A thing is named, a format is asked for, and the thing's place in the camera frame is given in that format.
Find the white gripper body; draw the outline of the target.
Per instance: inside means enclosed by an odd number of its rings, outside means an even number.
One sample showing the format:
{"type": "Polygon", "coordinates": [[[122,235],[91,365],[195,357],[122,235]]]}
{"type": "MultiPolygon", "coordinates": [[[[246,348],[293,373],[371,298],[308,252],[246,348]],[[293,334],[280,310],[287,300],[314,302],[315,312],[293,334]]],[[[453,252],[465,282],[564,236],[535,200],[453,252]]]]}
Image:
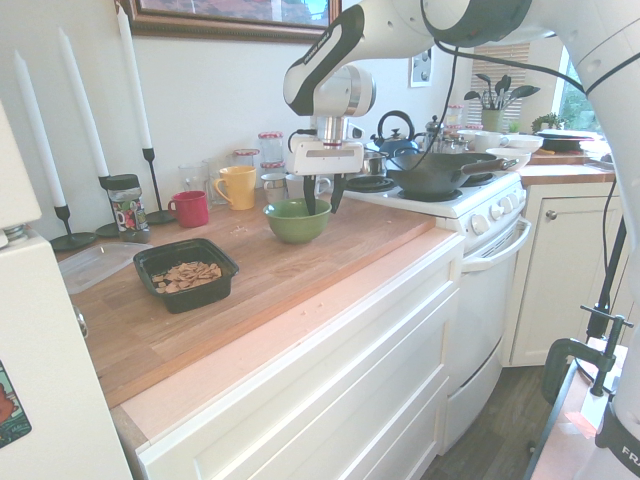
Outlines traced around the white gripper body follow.
{"type": "Polygon", "coordinates": [[[358,142],[334,148],[314,137],[301,136],[292,139],[291,148],[286,170],[299,176],[357,173],[363,165],[364,148],[358,142]]]}

